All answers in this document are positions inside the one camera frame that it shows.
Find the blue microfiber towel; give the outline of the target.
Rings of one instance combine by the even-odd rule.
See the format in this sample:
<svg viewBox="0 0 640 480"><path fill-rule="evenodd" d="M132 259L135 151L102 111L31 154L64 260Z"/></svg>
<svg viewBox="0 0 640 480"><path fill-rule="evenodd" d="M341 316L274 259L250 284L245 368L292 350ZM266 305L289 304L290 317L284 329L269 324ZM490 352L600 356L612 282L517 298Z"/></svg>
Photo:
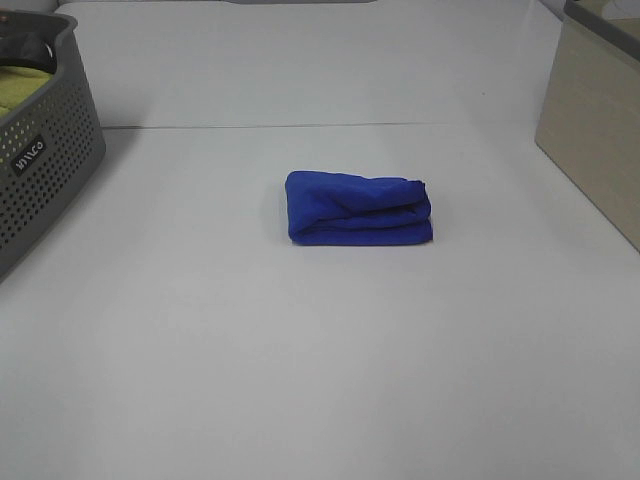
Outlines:
<svg viewBox="0 0 640 480"><path fill-rule="evenodd" d="M302 246L404 246L433 240L420 180L294 171L285 181L288 235Z"/></svg>

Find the grey perforated plastic basket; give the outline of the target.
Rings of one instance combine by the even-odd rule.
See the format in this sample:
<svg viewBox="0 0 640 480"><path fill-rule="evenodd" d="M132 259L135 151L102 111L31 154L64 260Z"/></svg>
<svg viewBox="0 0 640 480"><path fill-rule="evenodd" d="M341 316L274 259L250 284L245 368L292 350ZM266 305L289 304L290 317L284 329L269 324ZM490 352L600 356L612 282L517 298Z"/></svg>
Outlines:
<svg viewBox="0 0 640 480"><path fill-rule="evenodd" d="M67 15L1 14L1 67L54 75L28 113L1 120L1 274L47 233L104 159L106 145Z"/></svg>

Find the beige plastic storage box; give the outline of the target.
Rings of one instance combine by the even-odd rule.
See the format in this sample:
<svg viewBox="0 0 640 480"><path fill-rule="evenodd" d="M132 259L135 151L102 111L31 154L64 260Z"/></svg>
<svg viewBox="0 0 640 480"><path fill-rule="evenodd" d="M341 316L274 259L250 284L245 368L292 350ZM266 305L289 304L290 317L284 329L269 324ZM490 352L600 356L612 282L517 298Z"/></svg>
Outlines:
<svg viewBox="0 0 640 480"><path fill-rule="evenodd" d="M639 4L564 5L535 142L639 245Z"/></svg>

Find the yellow-green towel in basket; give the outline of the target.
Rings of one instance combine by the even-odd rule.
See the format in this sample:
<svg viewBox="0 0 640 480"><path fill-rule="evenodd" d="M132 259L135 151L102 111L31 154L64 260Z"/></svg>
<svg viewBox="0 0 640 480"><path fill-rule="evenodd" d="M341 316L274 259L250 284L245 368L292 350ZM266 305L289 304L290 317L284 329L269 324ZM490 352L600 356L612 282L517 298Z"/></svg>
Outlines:
<svg viewBox="0 0 640 480"><path fill-rule="evenodd" d="M6 120L10 115L28 113L38 91L53 77L52 73L35 68L2 66L1 120Z"/></svg>

